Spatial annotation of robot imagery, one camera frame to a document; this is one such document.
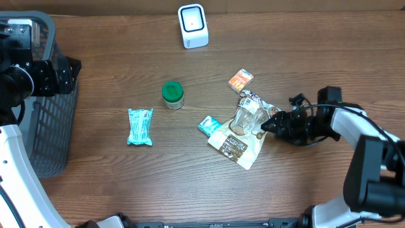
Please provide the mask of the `teal tissue packet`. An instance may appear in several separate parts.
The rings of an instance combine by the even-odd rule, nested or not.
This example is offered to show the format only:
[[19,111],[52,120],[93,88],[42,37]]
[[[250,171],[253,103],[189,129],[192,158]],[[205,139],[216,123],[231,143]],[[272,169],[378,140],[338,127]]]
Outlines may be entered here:
[[209,115],[198,125],[198,129],[208,137],[220,127],[221,123]]

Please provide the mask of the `mint green wipes packet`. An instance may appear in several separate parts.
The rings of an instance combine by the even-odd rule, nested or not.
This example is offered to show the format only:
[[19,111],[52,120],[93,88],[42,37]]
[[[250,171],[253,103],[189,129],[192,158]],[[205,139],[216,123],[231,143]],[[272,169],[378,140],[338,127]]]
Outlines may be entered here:
[[134,145],[145,144],[148,146],[153,145],[149,133],[153,112],[154,112],[153,108],[151,108],[150,110],[145,109],[133,110],[131,108],[128,109],[130,133],[127,138],[127,144],[134,144]]

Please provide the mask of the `brown white snack bag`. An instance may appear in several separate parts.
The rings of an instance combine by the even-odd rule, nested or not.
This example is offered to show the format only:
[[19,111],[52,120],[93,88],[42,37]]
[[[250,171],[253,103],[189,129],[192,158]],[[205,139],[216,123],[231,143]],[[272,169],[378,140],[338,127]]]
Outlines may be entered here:
[[249,170],[257,159],[267,135],[267,132],[261,129],[261,124],[279,111],[280,108],[245,89],[239,94],[234,117],[212,133],[208,144]]

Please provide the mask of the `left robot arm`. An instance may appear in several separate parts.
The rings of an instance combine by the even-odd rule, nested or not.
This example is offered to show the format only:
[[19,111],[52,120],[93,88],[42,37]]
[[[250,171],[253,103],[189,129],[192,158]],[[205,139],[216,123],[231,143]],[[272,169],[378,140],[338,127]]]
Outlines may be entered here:
[[67,164],[79,60],[64,56],[54,25],[1,20],[1,226],[66,227],[40,179]]

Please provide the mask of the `green lid jar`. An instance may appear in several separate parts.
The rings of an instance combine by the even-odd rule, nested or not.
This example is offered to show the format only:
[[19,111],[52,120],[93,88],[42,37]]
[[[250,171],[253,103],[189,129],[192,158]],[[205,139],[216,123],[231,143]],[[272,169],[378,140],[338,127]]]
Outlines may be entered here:
[[177,81],[168,81],[162,87],[162,97],[167,108],[178,110],[183,107],[184,89]]

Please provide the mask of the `orange tissue packet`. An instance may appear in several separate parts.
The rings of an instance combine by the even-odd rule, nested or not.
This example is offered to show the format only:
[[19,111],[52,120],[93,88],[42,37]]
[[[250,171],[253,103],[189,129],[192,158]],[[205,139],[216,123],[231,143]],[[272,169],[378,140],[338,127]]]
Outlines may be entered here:
[[242,68],[228,81],[228,86],[235,92],[240,93],[252,82],[253,78],[253,74]]

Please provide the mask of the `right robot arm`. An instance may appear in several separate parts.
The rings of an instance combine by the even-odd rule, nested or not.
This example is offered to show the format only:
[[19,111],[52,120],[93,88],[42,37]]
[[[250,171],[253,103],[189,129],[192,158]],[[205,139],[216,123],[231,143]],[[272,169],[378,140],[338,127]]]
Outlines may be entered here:
[[271,218],[269,226],[356,227],[404,221],[404,141],[379,127],[360,105],[343,102],[339,87],[320,89],[317,101],[311,104],[303,94],[290,98],[292,110],[274,114],[260,128],[294,146],[345,139],[354,153],[342,194],[310,206],[298,218]]

